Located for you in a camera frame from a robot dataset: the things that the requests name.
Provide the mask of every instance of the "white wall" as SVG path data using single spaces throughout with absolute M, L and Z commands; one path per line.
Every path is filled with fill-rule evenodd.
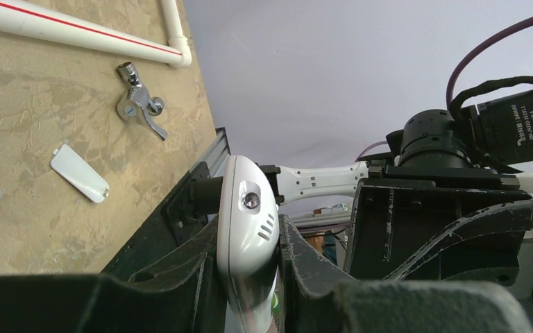
M 417 112 L 445 108 L 456 64 L 533 15 L 528 0 L 185 3 L 214 119 L 232 153 L 290 167 L 350 164 Z M 533 75 L 533 28 L 472 62 L 457 91 L 516 75 Z

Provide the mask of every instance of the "red stripe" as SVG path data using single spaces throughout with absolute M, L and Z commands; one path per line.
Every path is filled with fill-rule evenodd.
M 124 38 L 124 37 L 121 37 L 121 36 L 112 35 L 110 33 L 106 33 L 106 32 L 103 32 L 103 31 L 99 31 L 99 30 L 95 30 L 95 29 L 92 29 L 92 28 L 88 28 L 86 26 L 79 26 L 78 24 L 74 24 L 74 23 L 71 23 L 71 22 L 66 22 L 66 21 L 63 21 L 61 19 L 56 19 L 55 17 L 50 17 L 50 16 L 46 16 L 46 15 L 40 14 L 38 12 L 32 12 L 30 10 L 26 10 L 26 9 L 23 9 L 23 8 L 15 7 L 15 6 L 9 5 L 7 3 L 0 2 L 0 6 L 3 7 L 3 8 L 13 9 L 13 10 L 16 10 L 18 12 L 22 12 L 22 13 L 25 13 L 25 14 L 33 15 L 33 16 L 40 17 L 40 18 L 43 18 L 43 19 L 49 19 L 50 21 L 53 21 L 53 22 L 66 24 L 67 26 L 72 26 L 74 28 L 79 28 L 79 29 L 83 29 L 83 30 L 86 30 L 86 31 L 90 31 L 92 33 L 98 33 L 98 34 L 101 34 L 101 35 L 104 35 L 104 36 L 117 38 L 118 40 L 125 40 L 126 42 L 130 42 L 130 43 L 134 43 L 134 44 L 138 44 L 138 45 L 142 45 L 142 46 L 147 46 L 147 47 L 151 47 L 152 49 L 157 49 L 157 50 L 161 50 L 161 51 L 164 51 L 164 52 L 176 54 L 177 56 L 182 56 L 182 54 L 179 53 L 179 52 L 174 52 L 174 51 L 170 51 L 170 50 L 167 50 L 167 49 L 163 49 L 163 48 L 158 47 L 158 46 L 154 46 L 154 45 L 138 42 L 137 40 L 130 40 L 128 38 Z

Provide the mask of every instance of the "chrome faucet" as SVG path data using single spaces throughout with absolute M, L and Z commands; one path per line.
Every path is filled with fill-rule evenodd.
M 130 86 L 117 104 L 117 114 L 125 121 L 134 121 L 147 126 L 156 133 L 162 141 L 167 139 L 167 132 L 157 125 L 152 116 L 158 116 L 164 109 L 164 101 L 160 97 L 150 97 L 148 88 L 141 82 L 136 67 L 131 62 L 125 62 L 116 68 L 121 79 Z

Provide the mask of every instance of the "tan stained surface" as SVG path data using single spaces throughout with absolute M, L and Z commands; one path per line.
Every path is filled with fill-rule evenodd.
M 157 0 L 31 0 L 40 6 L 165 43 Z M 182 3 L 179 3 L 186 22 Z M 0 33 L 0 274 L 98 272 L 215 138 L 195 55 L 190 68 Z M 133 61 L 169 133 L 115 112 Z M 49 166 L 68 143 L 109 183 L 94 204 Z

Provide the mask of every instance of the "device vent slot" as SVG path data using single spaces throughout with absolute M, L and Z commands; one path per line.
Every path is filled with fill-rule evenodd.
M 268 229 L 265 225 L 261 225 L 260 228 L 263 229 L 264 231 L 268 232 L 269 234 L 272 234 L 272 233 L 273 233 L 273 232 L 271 231 L 271 229 Z
M 269 238 L 269 236 L 266 236 L 262 232 L 259 232 L 258 235 L 261 236 L 265 241 L 270 241 L 271 240 L 271 238 Z

